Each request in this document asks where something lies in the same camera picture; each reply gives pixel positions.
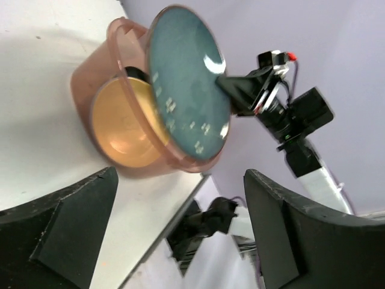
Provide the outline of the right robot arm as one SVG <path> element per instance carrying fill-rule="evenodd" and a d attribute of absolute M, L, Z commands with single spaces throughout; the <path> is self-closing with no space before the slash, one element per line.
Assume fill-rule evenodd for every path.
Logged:
<path fill-rule="evenodd" d="M 343 213 L 355 213 L 342 184 L 307 138 L 334 118 L 317 87 L 293 98 L 294 85 L 272 68 L 257 69 L 247 76 L 221 75 L 215 82 L 230 98 L 236 116 L 256 118 L 266 128 L 314 201 Z"/>

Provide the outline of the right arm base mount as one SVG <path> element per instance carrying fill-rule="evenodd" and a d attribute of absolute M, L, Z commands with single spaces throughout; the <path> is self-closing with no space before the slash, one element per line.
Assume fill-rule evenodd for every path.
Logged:
<path fill-rule="evenodd" d="M 189 205 L 181 220 L 166 238 L 171 249 L 171 257 L 183 275 L 187 272 L 202 241 L 215 233 L 251 239 L 250 219 L 244 204 L 240 197 L 232 199 L 216 197 L 205 211 L 195 200 Z"/>

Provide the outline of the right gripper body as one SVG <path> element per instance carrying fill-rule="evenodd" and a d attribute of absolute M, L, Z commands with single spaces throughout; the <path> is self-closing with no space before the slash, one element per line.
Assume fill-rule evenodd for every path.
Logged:
<path fill-rule="evenodd" d="M 254 70 L 252 75 L 257 78 L 252 112 L 279 143 L 298 135 L 306 137 L 333 120 L 334 114 L 317 87 L 283 104 L 277 91 L 282 85 L 289 92 L 287 81 L 271 70 Z"/>

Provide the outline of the dark teal ceramic plate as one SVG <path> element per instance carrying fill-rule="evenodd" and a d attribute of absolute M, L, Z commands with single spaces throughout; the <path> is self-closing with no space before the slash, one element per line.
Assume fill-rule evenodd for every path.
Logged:
<path fill-rule="evenodd" d="M 148 67 L 158 111 L 176 145 L 206 161 L 224 146 L 230 99 L 216 85 L 226 62 L 209 28 L 192 10 L 163 9 L 152 23 Z"/>

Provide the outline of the pink translucent plastic bin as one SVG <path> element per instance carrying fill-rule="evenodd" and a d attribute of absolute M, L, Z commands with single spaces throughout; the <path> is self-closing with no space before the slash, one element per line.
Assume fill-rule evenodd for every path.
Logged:
<path fill-rule="evenodd" d="M 206 161 L 200 161 L 185 154 L 171 137 L 167 145 L 162 144 L 162 141 L 153 131 L 144 113 L 138 111 L 140 105 L 129 84 L 125 67 L 137 67 L 143 72 L 148 73 L 147 41 L 147 28 L 132 20 L 121 17 L 110 23 L 107 29 L 106 40 L 76 68 L 72 75 L 70 86 L 78 114 L 85 130 L 100 153 L 124 175 L 131 178 L 147 178 L 165 175 L 176 170 L 188 173 L 204 172 L 218 162 L 219 155 Z M 93 99 L 100 88 L 114 78 L 120 80 L 127 100 L 135 110 L 135 117 L 141 123 L 144 132 L 160 153 L 160 157 L 146 167 L 132 168 L 117 164 L 102 152 L 95 140 L 90 122 Z"/>

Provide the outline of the pale yellow plastic plate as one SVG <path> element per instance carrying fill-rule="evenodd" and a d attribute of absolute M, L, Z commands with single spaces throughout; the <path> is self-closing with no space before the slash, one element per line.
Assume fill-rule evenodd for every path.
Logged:
<path fill-rule="evenodd" d="M 167 145 L 170 136 L 159 118 L 150 85 L 133 77 L 129 77 L 128 81 L 139 102 L 138 111 L 144 113 L 162 144 Z M 160 153 L 134 112 L 120 80 L 114 78 L 95 95 L 90 122 L 97 144 L 111 160 L 121 166 L 142 168 L 154 163 Z"/>

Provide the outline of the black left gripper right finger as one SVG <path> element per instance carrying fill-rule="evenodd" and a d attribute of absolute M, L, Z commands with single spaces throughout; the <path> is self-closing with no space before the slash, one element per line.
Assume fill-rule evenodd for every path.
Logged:
<path fill-rule="evenodd" d="M 244 190 L 267 288 L 384 287 L 384 222 L 321 205 L 254 169 Z"/>

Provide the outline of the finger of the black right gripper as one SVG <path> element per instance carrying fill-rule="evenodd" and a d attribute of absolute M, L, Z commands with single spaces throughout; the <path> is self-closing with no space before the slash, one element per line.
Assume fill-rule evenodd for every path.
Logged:
<path fill-rule="evenodd" d="M 219 76 L 216 85 L 230 98 L 233 114 L 257 115 L 276 86 L 273 68 L 256 69 L 246 76 Z"/>

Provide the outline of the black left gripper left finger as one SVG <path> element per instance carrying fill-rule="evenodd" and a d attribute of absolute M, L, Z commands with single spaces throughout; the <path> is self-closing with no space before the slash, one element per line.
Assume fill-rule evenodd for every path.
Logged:
<path fill-rule="evenodd" d="M 1 288 L 89 288 L 118 183 L 106 167 L 1 211 Z"/>

